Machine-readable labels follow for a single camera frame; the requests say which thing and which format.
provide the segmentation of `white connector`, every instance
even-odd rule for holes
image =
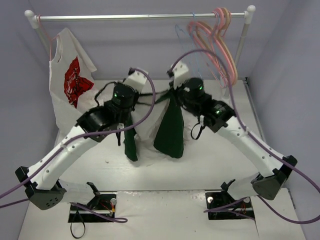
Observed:
[[[142,92],[142,89],[144,88],[147,81],[147,77],[143,75],[139,71],[134,71],[131,75],[129,75],[124,81],[123,84],[128,85],[135,89],[139,94]]]
[[[190,79],[190,70],[188,66],[183,63],[182,61],[179,61],[175,68],[173,69],[173,89],[177,89],[178,87],[181,87],[182,84],[185,83],[188,79]]]

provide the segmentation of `red wire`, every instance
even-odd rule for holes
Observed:
[[[43,30],[46,38],[49,40],[50,42],[50,47],[49,47],[49,58],[50,58],[50,61],[52,60],[52,42],[53,40],[55,40],[58,35],[56,35],[54,38],[51,38],[50,35],[47,33],[46,29],[44,28],[44,26],[42,25],[41,21],[40,21],[40,18],[41,18],[41,15],[38,15],[38,18],[37,18],[37,21],[39,23],[39,26],[40,28]]]
[[[102,204],[101,202],[100,202],[100,204],[103,206],[103,207],[105,207],[107,210],[109,210],[110,211],[110,209],[107,207],[107,206],[105,206],[104,204]]]
[[[243,211],[243,213],[245,214],[247,211],[246,211],[246,204],[245,203],[242,203],[242,205],[243,205],[243,208],[244,208],[244,211]]]

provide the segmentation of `black cable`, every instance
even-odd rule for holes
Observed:
[[[193,132],[195,126],[197,126],[197,125],[199,125],[199,124],[200,124],[200,122],[198,122],[196,125],[194,125],[193,128],[191,129],[190,135],[191,135],[191,138],[192,138],[193,140],[198,140],[198,139],[200,138],[200,135],[201,135],[203,129],[206,128],[205,126],[201,126],[198,135],[196,136],[196,138],[194,138],[194,136],[192,135],[192,132]]]
[[[83,225],[83,229],[84,229],[84,230],[83,230],[83,234],[82,234],[81,236],[75,236],[75,235],[74,235],[74,232],[72,231],[72,224],[73,224],[74,221],[76,220],[76,217],[78,217],[78,218],[80,219],[80,221],[81,221],[81,223],[82,223],[82,225]],[[85,221],[84,221],[84,219],[82,218],[81,214],[79,213],[78,207],[76,207],[76,212],[75,212],[75,214],[73,215],[73,218],[72,218],[72,220],[71,220],[70,232],[71,232],[72,237],[75,238],[75,239],[81,239],[81,238],[85,235],[85,233],[86,233],[86,224],[85,224]]]
[[[236,209],[240,208],[243,202],[239,202],[237,205],[234,206],[234,208],[231,210],[232,212],[236,211]]]
[[[116,132],[115,136],[118,139],[118,146],[121,146],[121,132]]]
[[[151,104],[149,103],[146,103],[146,102],[140,102],[140,101],[137,101],[136,104],[138,105],[146,105],[146,106],[151,106]]]
[[[108,82],[108,83],[107,83],[106,85],[104,85],[104,87],[101,88],[101,89],[97,92],[97,94],[94,96],[94,100],[95,100],[96,104],[98,105],[98,107],[100,106],[100,103],[98,102],[97,98],[98,98],[99,95],[106,89],[106,87],[107,87],[109,84],[115,84],[115,85],[116,85],[117,82],[116,82],[116,81]]]
[[[163,91],[157,91],[157,92],[155,92],[155,94],[163,94],[163,93],[166,93],[168,91],[169,91],[168,89],[163,90]],[[147,96],[152,96],[152,92],[145,92],[145,93],[141,93],[139,95],[139,97],[147,97]]]

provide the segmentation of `white t-shirt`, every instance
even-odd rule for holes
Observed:
[[[96,104],[88,104],[88,99],[93,101],[98,91],[91,76],[97,69],[68,28],[56,38],[56,53],[49,62],[49,68],[56,125],[67,134],[76,120]]]

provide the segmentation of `red graphic print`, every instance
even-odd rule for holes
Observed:
[[[64,74],[64,94],[75,108],[77,108],[79,96],[94,86],[93,82],[79,76],[79,73],[79,60],[76,57]]]

